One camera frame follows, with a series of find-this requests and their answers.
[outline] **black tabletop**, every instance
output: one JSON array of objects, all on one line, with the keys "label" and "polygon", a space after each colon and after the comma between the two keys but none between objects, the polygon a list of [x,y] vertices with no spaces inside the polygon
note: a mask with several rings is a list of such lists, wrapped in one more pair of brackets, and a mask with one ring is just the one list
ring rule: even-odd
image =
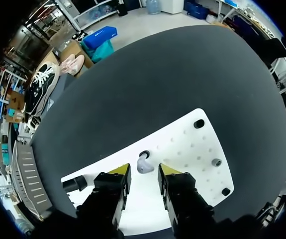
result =
[{"label": "black tabletop", "polygon": [[[267,67],[220,26],[189,26],[134,42],[87,70],[62,94],[32,139],[51,202],[73,215],[60,179],[170,124],[206,112],[234,192],[215,217],[256,214],[286,179],[286,110]],[[158,232],[157,237],[170,234]]]}]

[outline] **shelf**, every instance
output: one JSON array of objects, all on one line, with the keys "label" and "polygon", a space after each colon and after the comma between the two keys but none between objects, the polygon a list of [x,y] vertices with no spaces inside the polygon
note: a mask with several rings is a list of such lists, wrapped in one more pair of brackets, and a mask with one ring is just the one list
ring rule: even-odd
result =
[{"label": "shelf", "polygon": [[3,103],[5,103],[5,104],[9,104],[9,101],[3,100],[3,99],[1,99],[1,98],[0,98],[0,102],[3,102]]},{"label": "shelf", "polygon": [[22,78],[22,77],[20,77],[20,76],[18,76],[18,75],[16,75],[16,74],[14,74],[14,73],[11,72],[10,70],[5,69],[4,71],[6,71],[7,73],[9,73],[9,74],[11,74],[11,75],[17,77],[19,80],[22,80],[22,81],[24,81],[24,82],[27,81],[25,78]]},{"label": "shelf", "polygon": [[22,78],[22,77],[20,77],[20,76],[18,76],[18,75],[16,75],[16,74],[14,74],[14,73],[11,72],[10,70],[4,69],[3,72],[2,72],[2,75],[1,75],[1,79],[0,79],[0,89],[1,89],[1,83],[2,83],[2,81],[3,81],[3,79],[4,79],[4,77],[5,77],[5,73],[6,73],[6,72],[7,72],[10,76],[9,76],[9,79],[7,80],[7,86],[6,86],[5,90],[4,90],[4,95],[0,98],[1,110],[3,109],[4,104],[9,104],[9,101],[6,101],[5,98],[6,98],[7,89],[8,89],[8,87],[9,87],[9,84],[10,84],[10,82],[11,82],[12,77],[16,77],[16,78],[18,79],[17,82],[16,82],[16,84],[15,84],[16,86],[18,85],[19,80],[22,80],[22,81],[26,82],[26,79],[24,79],[24,78]]},{"label": "shelf", "polygon": [[95,5],[95,6],[91,7],[91,8],[89,8],[88,10],[82,12],[80,15],[77,15],[76,17],[74,17],[73,20],[78,19],[80,16],[83,16],[84,14],[88,13],[88,12],[91,11],[92,9],[94,9],[94,8],[100,6],[100,5],[103,5],[103,4],[105,4],[105,3],[109,2],[109,1],[113,1],[113,0],[105,0],[105,1],[103,1],[103,2],[100,2],[100,3],[98,3],[97,5]]},{"label": "shelf", "polygon": [[108,16],[111,16],[111,15],[113,15],[113,14],[115,14],[115,13],[117,13],[117,12],[116,12],[116,11],[112,11],[112,12],[110,12],[110,13],[104,15],[104,16],[101,16],[101,17],[99,17],[98,19],[96,19],[96,20],[94,20],[94,21],[92,21],[92,22],[90,22],[90,23],[88,23],[88,24],[82,26],[81,29],[84,30],[84,29],[88,28],[89,26],[93,25],[94,23],[96,23],[96,22],[98,22],[98,21],[101,21],[102,19],[104,19],[104,18],[106,18],[106,17],[108,17]]}]

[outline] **blue box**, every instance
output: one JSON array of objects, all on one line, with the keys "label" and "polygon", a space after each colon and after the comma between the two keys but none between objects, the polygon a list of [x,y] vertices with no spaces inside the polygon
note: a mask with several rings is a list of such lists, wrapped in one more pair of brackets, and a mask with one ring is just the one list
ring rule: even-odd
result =
[{"label": "blue box", "polygon": [[188,15],[194,16],[198,19],[206,19],[208,16],[209,9],[200,4],[187,2],[186,7]]},{"label": "blue box", "polygon": [[112,26],[105,26],[93,34],[85,37],[83,42],[88,48],[96,49],[101,46],[107,40],[117,36],[117,30]]}]

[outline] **metal shelving unit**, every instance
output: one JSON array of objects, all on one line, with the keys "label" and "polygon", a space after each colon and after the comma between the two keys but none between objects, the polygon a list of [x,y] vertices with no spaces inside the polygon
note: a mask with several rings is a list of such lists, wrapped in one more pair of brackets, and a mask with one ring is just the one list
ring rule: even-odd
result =
[{"label": "metal shelving unit", "polygon": [[23,82],[26,82],[26,79],[25,78],[22,78],[21,76],[18,76],[16,75],[15,73],[11,72],[10,70],[7,70],[7,69],[4,69],[2,74],[1,74],[1,79],[0,79],[0,89],[1,89],[1,86],[2,86],[2,81],[3,79],[5,78],[5,73],[8,73],[9,74],[9,79],[8,79],[8,82],[7,82],[7,85],[6,85],[6,88],[4,90],[4,95],[2,96],[2,98],[0,98],[0,102],[1,102],[1,106],[0,106],[0,110],[3,109],[3,106],[6,104],[9,104],[9,101],[7,101],[5,98],[6,98],[6,95],[7,95],[7,90],[8,90],[8,87],[10,85],[10,82],[11,82],[11,79],[13,77],[16,77],[17,78],[17,82],[14,86],[14,89],[16,89],[19,81],[23,81]]},{"label": "metal shelving unit", "polygon": [[75,16],[75,17],[72,17],[69,12],[67,11],[67,9],[65,8],[65,6],[60,2],[60,0],[54,0],[55,3],[60,7],[61,11],[64,13],[64,15],[69,19],[69,21],[71,22],[71,24],[73,25],[73,27],[78,30],[78,31],[81,31],[81,30],[84,30],[86,28],[88,28],[89,26],[93,25],[94,23],[108,17],[108,16],[111,16],[115,13],[117,13],[117,11],[112,11],[112,12],[109,12],[108,14],[105,14],[101,17],[99,17],[98,19],[95,19],[94,21],[88,23],[88,24],[85,24],[84,26],[80,26],[79,22],[78,22],[78,19],[81,17],[81,16],[85,16],[87,13],[89,13],[91,10],[95,9],[96,7],[100,6],[100,5],[103,5],[103,4],[106,4],[110,1],[114,1],[114,0],[105,0],[103,2],[100,2],[98,3],[97,0],[95,0],[95,3],[96,5],[89,8],[88,10],[82,12],[81,14]]}]

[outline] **white cabinet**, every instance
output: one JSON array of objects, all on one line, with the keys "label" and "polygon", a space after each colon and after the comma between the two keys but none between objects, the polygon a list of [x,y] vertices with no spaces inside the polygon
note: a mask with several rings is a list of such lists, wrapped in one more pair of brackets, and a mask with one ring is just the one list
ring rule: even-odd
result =
[{"label": "white cabinet", "polygon": [[[184,0],[158,0],[161,5],[161,11],[170,14],[183,12]],[[146,6],[146,0],[141,0],[142,6]]]}]

